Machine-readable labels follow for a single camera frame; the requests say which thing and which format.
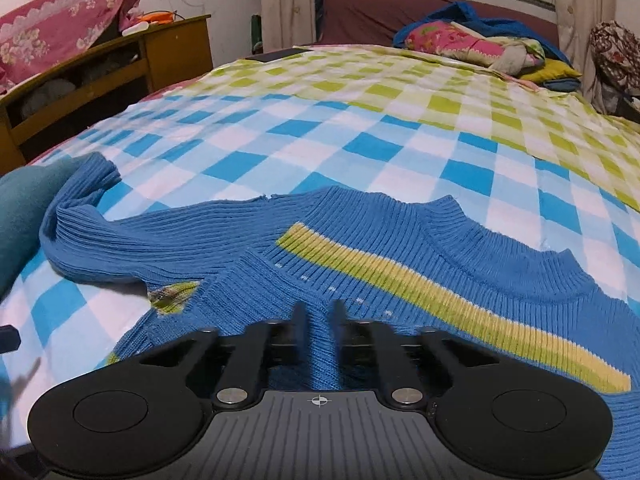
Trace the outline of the blue knit striped sweater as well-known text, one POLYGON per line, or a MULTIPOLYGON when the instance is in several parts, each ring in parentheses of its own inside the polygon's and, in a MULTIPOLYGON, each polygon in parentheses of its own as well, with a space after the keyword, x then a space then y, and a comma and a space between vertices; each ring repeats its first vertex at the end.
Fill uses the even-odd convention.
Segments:
POLYGON ((141 282, 151 295, 191 286, 186 299, 140 318, 115 347, 117 359, 202 328, 235 335, 285 318, 300 301, 310 321, 307 386, 334 389, 329 310, 342 300, 358 320, 401 333, 440 328, 598 390, 613 415, 599 474, 638 477, 638 316, 606 296, 571 252, 538 252, 492 232, 452 197, 405 204, 338 186, 110 221, 96 205, 118 179, 112 162, 89 156, 39 233, 68 280, 141 282))

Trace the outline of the pile of colourful clothes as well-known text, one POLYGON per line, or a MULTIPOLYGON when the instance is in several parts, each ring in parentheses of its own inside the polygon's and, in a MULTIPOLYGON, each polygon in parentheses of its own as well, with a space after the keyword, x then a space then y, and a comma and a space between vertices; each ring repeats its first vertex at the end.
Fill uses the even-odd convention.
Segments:
POLYGON ((582 83, 582 74, 552 42, 518 20, 482 18, 466 2, 450 3, 405 26, 393 46, 489 68, 557 92, 576 91, 582 83))

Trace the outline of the teal folded garment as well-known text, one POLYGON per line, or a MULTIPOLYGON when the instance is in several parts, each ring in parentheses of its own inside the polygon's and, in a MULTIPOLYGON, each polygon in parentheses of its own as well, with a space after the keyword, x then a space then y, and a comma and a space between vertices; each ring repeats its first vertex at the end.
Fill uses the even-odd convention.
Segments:
POLYGON ((81 164, 81 158, 66 158, 17 168, 1 178, 1 297, 38 250, 44 213, 81 164))

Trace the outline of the wooden side cabinet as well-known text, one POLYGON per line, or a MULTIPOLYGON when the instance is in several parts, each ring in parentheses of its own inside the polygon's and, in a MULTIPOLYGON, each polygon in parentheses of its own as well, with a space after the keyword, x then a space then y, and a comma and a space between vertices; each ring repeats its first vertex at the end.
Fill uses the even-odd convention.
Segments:
POLYGON ((150 94, 213 69, 207 14, 152 25, 33 76, 1 97, 1 172, 150 94))

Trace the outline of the checkered blue green bedsheet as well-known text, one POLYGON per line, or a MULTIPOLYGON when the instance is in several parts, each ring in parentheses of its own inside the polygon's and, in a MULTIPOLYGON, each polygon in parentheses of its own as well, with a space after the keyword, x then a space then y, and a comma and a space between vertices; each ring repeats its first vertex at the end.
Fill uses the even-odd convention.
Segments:
MULTIPOLYGON (((492 232, 571 252, 639 319, 639 195, 614 185, 638 180, 639 130, 572 94, 431 55, 318 48, 213 70, 98 122, 35 166, 93 154, 119 173, 96 205, 110 221, 332 186, 405 204, 452 197, 492 232)), ((68 280, 39 239, 1 306, 22 340, 1 359, 2 446, 28 442, 43 393, 124 360, 115 347, 140 318, 190 291, 68 280)), ((269 385, 322 390, 307 386, 310 372, 311 354, 307 365, 274 370, 269 385)))

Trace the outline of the dark phone on bed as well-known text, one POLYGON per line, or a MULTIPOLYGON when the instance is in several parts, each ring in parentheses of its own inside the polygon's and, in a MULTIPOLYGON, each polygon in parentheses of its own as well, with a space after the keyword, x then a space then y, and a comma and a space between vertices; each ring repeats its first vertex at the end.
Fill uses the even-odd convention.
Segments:
POLYGON ((259 63, 270 63, 273 61, 282 60, 282 58, 292 58, 294 55, 299 55, 309 52, 306 48, 288 48, 272 52, 259 53, 251 55, 247 58, 247 61, 255 61, 259 63))

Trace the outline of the pink floral quilt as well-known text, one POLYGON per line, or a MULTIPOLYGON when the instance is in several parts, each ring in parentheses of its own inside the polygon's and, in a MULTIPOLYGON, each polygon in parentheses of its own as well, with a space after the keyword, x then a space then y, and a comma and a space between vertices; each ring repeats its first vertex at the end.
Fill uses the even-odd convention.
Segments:
POLYGON ((140 0, 32 0, 1 18, 1 91, 86 52, 114 24, 139 14, 140 0))

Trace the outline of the green bottle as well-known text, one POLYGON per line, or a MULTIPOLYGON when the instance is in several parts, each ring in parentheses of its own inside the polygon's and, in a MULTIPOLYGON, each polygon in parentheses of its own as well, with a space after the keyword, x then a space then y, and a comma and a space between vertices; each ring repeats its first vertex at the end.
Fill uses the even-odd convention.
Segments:
POLYGON ((264 52, 262 46, 262 17, 259 14, 253 14, 250 18, 250 45, 252 46, 252 55, 264 52))

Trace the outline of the maroon sofa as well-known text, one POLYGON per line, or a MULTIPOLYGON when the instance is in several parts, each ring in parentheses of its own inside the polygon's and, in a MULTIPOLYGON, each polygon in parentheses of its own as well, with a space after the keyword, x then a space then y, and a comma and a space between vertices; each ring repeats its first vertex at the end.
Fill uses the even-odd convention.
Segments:
POLYGON ((389 47, 396 32, 454 0, 323 0, 319 44, 389 47))

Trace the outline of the orange object on cabinet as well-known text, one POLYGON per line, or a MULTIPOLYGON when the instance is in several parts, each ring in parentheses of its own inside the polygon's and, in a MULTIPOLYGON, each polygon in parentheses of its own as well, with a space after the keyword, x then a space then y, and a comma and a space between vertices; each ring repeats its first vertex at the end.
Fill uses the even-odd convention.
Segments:
POLYGON ((176 11, 153 11, 140 14, 133 18, 130 24, 122 30, 122 36, 127 37, 138 32, 145 32, 151 26, 168 25, 182 20, 182 16, 176 11))

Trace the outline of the left beige curtain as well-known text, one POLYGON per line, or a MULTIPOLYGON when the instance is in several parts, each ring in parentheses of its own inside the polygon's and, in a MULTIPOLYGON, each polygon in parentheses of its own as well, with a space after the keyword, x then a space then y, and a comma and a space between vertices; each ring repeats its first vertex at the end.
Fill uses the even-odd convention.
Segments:
POLYGON ((262 0, 260 15, 265 52, 316 41, 314 0, 262 0))

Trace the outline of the beige curtain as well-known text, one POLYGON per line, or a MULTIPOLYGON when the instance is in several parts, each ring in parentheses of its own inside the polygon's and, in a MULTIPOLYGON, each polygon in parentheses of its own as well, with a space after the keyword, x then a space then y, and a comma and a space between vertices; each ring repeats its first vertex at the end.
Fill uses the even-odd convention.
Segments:
POLYGON ((314 0, 262 0, 260 15, 265 52, 316 41, 314 0))
POLYGON ((560 48, 575 70, 582 73, 582 95, 601 113, 605 112, 602 84, 589 37, 593 27, 615 18, 616 0, 553 0, 560 48))

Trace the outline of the floral brown cloth bundle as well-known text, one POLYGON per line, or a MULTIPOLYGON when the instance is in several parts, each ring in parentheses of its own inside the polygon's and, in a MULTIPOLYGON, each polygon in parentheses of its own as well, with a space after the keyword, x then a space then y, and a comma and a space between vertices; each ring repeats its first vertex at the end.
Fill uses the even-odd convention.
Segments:
POLYGON ((639 37, 616 21, 591 29, 589 44, 606 83, 628 98, 639 96, 639 37))

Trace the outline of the right beige curtain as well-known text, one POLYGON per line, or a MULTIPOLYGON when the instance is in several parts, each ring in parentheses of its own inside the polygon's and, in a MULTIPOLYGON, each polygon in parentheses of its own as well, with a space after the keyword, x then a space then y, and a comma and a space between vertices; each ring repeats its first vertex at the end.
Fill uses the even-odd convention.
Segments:
POLYGON ((615 18, 616 0, 553 0, 560 48, 575 70, 582 73, 582 95, 601 113, 605 112, 602 84, 589 37, 593 27, 615 18))

